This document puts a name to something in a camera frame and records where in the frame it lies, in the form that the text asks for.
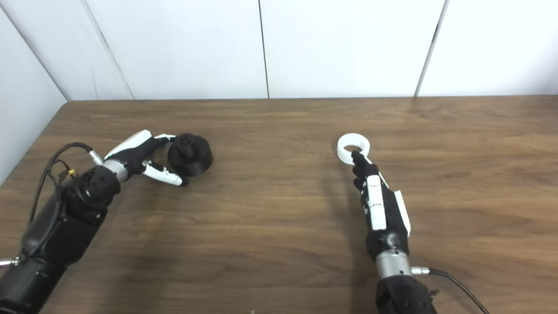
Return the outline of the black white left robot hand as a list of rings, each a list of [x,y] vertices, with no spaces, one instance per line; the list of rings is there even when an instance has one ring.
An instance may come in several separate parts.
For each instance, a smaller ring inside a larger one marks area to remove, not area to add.
[[[103,166],[108,168],[120,183],[124,183],[134,175],[143,174],[163,183],[185,187],[189,179],[148,159],[167,143],[174,142],[175,138],[175,135],[170,134],[154,137],[151,131],[139,131],[113,148],[105,156]]]

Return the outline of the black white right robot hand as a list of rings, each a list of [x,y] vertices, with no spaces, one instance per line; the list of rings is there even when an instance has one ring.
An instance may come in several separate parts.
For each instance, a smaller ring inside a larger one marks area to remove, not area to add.
[[[385,251],[410,254],[408,238],[411,232],[410,218],[400,191],[391,190],[385,183],[379,168],[361,152],[351,152],[354,163],[354,185],[360,193],[368,234],[365,246],[369,256]]]

